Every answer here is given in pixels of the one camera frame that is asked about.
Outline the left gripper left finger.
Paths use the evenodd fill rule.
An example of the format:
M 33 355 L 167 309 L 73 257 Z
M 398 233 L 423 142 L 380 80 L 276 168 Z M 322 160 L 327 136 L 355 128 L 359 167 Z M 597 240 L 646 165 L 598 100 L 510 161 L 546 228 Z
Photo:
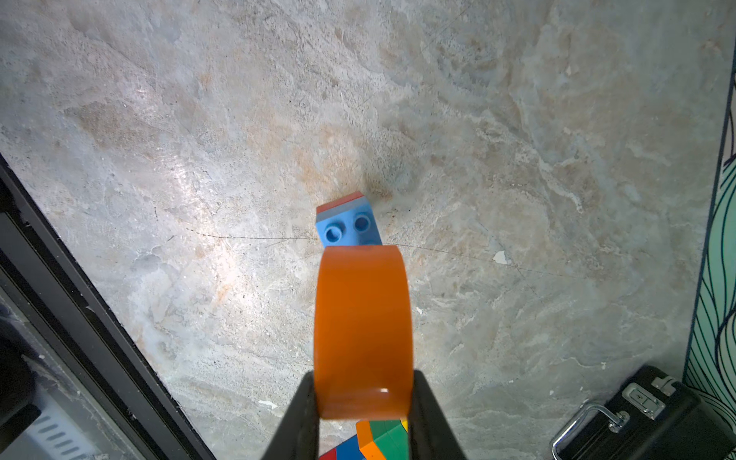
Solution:
M 304 375 L 262 460 L 316 460 L 320 416 L 314 373 Z

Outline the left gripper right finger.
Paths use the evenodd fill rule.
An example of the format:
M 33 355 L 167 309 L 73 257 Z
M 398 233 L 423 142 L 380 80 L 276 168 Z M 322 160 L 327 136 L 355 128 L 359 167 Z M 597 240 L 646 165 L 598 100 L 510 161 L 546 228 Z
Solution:
M 408 448 L 411 460 L 466 460 L 426 376 L 413 374 L 408 413 Z

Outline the red square lego brick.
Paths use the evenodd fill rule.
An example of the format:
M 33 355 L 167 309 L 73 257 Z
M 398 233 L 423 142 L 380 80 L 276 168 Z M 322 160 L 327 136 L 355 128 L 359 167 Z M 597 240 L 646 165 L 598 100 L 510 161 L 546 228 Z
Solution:
M 337 460 L 337 449 L 332 448 L 324 454 L 320 455 L 318 460 Z

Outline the green long lego brick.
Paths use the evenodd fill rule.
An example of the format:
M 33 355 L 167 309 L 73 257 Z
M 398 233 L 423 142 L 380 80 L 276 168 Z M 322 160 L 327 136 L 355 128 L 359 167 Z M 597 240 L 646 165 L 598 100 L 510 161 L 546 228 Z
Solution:
M 401 420 L 371 421 L 371 429 L 379 449 L 387 460 L 408 460 L 408 432 Z

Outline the orange curved lego brick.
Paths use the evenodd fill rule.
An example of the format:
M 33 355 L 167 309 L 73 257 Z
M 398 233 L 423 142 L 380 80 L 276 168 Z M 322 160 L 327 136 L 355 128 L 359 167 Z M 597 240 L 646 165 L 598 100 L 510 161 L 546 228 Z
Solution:
M 320 417 L 404 418 L 413 371 L 410 296 L 401 251 L 394 245 L 326 248 L 314 320 Z

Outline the light blue lego brick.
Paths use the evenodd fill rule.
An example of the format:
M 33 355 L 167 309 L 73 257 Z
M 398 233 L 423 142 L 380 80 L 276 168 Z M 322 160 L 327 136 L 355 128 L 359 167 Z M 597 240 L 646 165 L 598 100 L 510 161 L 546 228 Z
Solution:
M 372 207 L 365 195 L 316 214 L 315 227 L 324 247 L 383 244 Z

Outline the blue square lego brick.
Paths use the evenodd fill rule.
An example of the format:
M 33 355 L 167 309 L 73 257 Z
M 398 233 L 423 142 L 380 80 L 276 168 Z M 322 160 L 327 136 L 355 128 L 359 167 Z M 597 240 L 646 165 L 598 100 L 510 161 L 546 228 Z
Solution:
M 358 445 L 358 437 L 352 436 L 348 440 L 342 442 L 335 447 L 335 460 L 364 460 L 365 457 L 360 451 Z

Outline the orange long lego brick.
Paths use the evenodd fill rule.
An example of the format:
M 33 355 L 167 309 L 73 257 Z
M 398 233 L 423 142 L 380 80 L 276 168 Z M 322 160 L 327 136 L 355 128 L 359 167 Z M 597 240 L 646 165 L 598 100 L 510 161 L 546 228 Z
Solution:
M 358 437 L 358 449 L 366 460 L 386 459 L 376 444 L 369 421 L 359 421 L 356 423 L 356 436 Z

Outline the red long lego brick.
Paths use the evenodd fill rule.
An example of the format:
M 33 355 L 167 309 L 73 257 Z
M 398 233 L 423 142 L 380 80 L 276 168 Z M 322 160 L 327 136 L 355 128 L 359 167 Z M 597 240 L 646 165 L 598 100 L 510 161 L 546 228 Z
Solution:
M 316 214 L 319 215 L 321 213 L 324 213 L 324 212 L 327 212 L 327 211 L 332 210 L 334 208 L 337 208 L 337 207 L 339 207 L 339 206 L 341 206 L 341 205 L 343 205 L 345 203 L 354 201 L 356 199 L 361 199 L 362 197 L 363 197 L 363 193 L 360 193 L 360 192 L 354 192 L 354 193 L 352 193 L 350 195 L 345 195 L 345 197 L 341 197 L 340 199 L 335 199 L 335 200 L 330 201 L 328 203 L 324 203 L 324 204 L 319 205 L 316 208 Z

